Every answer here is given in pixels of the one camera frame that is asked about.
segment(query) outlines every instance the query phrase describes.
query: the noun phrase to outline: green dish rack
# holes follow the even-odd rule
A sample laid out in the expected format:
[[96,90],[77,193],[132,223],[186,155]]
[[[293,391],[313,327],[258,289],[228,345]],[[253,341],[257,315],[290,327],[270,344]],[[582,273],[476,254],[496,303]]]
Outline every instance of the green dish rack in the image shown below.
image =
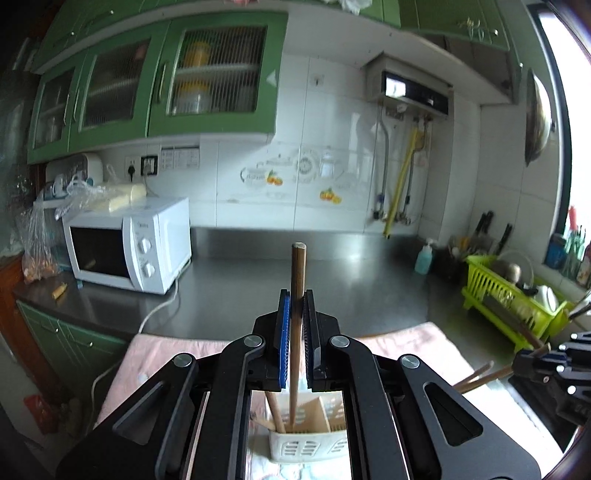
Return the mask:
[[[522,335],[516,333],[482,304],[486,294],[493,296],[510,310],[516,301],[520,302],[520,305],[527,305],[532,313],[528,322],[531,325],[531,330],[543,342],[558,334],[569,322],[568,311],[573,307],[573,303],[565,300],[557,290],[553,289],[561,303],[555,312],[547,310],[534,299],[527,297],[516,286],[490,270],[488,267],[495,259],[496,255],[471,255],[466,258],[468,282],[462,288],[465,298],[464,308],[468,310],[474,307],[481,312],[515,344],[516,352],[522,348],[532,348],[532,346]],[[536,284],[547,284],[540,278],[536,278],[535,282]]]

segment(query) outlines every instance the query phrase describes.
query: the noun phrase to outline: red package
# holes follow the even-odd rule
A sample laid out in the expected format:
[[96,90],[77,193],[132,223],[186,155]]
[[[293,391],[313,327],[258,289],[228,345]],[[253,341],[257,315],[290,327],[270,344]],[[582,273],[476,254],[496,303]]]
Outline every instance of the red package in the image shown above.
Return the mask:
[[57,432],[59,423],[57,413],[53,411],[49,403],[41,395],[30,395],[25,397],[23,402],[33,415],[35,423],[43,435]]

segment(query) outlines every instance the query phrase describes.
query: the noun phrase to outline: electrical socket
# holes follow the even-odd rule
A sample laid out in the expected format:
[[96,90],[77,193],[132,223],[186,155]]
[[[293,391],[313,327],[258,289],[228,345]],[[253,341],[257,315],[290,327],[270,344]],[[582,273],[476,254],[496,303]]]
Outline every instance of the electrical socket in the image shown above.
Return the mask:
[[[135,169],[133,178],[130,178],[129,169],[133,167]],[[124,163],[124,176],[126,181],[141,181],[141,157],[125,157]]]

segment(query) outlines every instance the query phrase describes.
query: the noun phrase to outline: window frame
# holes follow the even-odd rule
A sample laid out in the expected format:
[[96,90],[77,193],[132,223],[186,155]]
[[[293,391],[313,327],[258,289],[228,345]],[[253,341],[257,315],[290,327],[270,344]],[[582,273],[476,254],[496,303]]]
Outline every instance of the window frame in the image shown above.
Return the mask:
[[[549,4],[531,4],[528,5],[528,9],[530,11],[530,15],[532,20],[534,21],[534,25],[540,36],[542,41],[543,49],[546,53],[548,58],[549,68],[551,71],[552,76],[554,77],[554,84],[555,84],[555,97],[558,103],[558,116],[560,117],[560,122],[562,125],[562,138],[561,138],[561,147],[562,147],[562,182],[561,182],[561,192],[560,192],[560,200],[558,204],[558,213],[556,217],[556,226],[554,227],[554,233],[559,233],[560,235],[564,235],[564,231],[566,230],[566,222],[569,216],[569,207],[570,207],[570,188],[571,188],[571,181],[572,181],[572,168],[573,168],[573,145],[572,145],[572,138],[570,133],[570,120],[569,120],[569,108],[566,103],[566,94],[564,93],[564,86],[562,83],[562,78],[560,77],[560,71],[558,69],[558,63],[556,62],[556,57],[554,56],[554,52],[552,51],[552,46],[550,45],[550,41],[546,36],[546,32],[542,26],[542,22],[540,20],[540,14],[542,13],[553,13],[559,19],[560,16],[558,12],[551,7]],[[580,43],[578,40],[577,35],[573,35],[575,40]]]

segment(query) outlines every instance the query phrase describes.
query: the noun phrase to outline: yellow container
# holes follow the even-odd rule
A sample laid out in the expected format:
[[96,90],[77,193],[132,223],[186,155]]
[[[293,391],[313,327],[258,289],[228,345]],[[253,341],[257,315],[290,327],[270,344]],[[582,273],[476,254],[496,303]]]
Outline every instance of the yellow container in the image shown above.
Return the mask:
[[[532,333],[543,342],[549,337],[558,334],[569,322],[568,312],[573,307],[573,303],[566,301],[557,290],[553,289],[554,294],[561,303],[555,312],[546,309],[534,299],[527,297],[516,286],[490,270],[488,267],[495,259],[496,255],[471,255],[466,258],[468,282],[462,288],[462,295],[465,298],[464,308],[467,310],[474,307],[480,311],[513,341],[516,352],[522,348],[531,349],[532,346],[522,335],[513,331],[482,304],[486,294],[493,296],[510,310],[519,309],[523,311],[524,308],[527,308],[531,312],[531,317],[527,323],[531,326]],[[535,281],[537,284],[547,284],[540,278],[536,278]]]
[[200,67],[207,65],[211,46],[203,41],[195,41],[187,46],[183,57],[183,67]]

